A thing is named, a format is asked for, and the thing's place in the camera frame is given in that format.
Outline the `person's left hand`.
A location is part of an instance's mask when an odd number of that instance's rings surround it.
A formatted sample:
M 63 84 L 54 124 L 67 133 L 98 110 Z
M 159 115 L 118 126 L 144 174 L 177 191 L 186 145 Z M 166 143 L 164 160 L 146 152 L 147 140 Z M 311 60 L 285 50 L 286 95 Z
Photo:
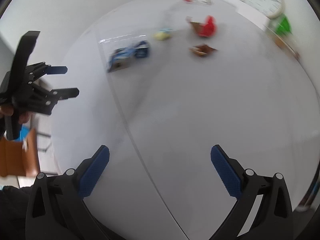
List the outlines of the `person's left hand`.
M 12 107 L 12 105 L 1 105 L 0 107 L 1 118 L 5 116 L 12 116 L 13 113 L 14 113 L 14 108 Z M 31 112 L 21 113 L 19 117 L 19 123 L 20 124 L 27 123 L 30 120 L 30 117 L 31 117 Z

